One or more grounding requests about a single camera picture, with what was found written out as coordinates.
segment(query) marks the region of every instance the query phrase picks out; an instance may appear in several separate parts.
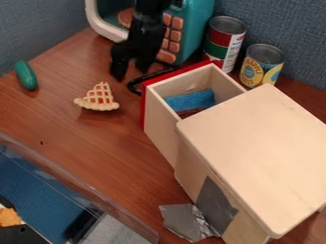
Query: clear plastic container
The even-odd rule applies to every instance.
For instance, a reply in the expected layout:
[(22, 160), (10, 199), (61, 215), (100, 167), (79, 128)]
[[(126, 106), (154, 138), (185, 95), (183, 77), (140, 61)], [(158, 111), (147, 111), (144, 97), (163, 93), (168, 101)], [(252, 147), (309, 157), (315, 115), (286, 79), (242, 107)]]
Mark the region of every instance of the clear plastic container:
[(0, 227), (0, 243), (157, 243), (158, 233), (82, 179), (0, 132), (0, 209), (21, 225)]

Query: blue fabric wall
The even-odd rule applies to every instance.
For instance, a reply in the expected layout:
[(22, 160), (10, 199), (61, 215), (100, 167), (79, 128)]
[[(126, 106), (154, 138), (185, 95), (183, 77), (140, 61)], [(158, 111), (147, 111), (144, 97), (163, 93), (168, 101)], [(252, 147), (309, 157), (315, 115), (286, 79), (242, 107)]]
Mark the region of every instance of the blue fabric wall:
[(326, 91), (325, 0), (216, 0), (216, 13), (246, 23), (245, 47), (268, 43), (282, 49), (283, 74)]
[(0, 0), (0, 75), (87, 25), (84, 0)]

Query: can lid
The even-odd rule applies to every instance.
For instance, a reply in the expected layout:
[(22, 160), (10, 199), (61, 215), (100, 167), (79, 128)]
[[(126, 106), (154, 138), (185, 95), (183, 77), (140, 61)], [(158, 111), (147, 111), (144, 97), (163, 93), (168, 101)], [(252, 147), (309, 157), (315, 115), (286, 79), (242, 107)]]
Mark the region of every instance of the can lid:
[(215, 31), (226, 34), (242, 34), (245, 33), (246, 26), (238, 19), (230, 16), (217, 16), (210, 20), (210, 26)]
[(247, 54), (259, 63), (267, 65), (279, 65), (285, 60), (280, 49), (268, 44), (253, 44), (248, 48)]

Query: wooden table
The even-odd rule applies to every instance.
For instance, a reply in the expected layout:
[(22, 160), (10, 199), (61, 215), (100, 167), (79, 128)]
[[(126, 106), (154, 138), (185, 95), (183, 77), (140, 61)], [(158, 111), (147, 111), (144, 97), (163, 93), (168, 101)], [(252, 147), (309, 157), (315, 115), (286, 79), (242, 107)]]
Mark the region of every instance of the wooden table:
[[(159, 205), (189, 203), (173, 169), (139, 128), (139, 100), (108, 73), (112, 42), (85, 29), (31, 61), (38, 91), (21, 88), (14, 73), (0, 78), (0, 131), (37, 149), (159, 231), (161, 244), (189, 243), (163, 227)], [(151, 72), (162, 69), (154, 65)], [(140, 76), (130, 69), (126, 80)], [(91, 112), (73, 105), (101, 80), (121, 109)], [(282, 77), (278, 87), (326, 123), (326, 93)], [(326, 212), (273, 243), (321, 244)], [(200, 243), (223, 243), (207, 239)]]

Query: wooden box lid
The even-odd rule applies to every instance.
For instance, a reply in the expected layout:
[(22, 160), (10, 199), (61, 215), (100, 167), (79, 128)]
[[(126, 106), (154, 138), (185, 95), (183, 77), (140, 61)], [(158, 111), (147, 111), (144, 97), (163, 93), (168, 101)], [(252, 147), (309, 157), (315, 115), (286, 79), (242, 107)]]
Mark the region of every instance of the wooden box lid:
[(326, 126), (269, 84), (177, 130), (271, 237), (326, 203)]

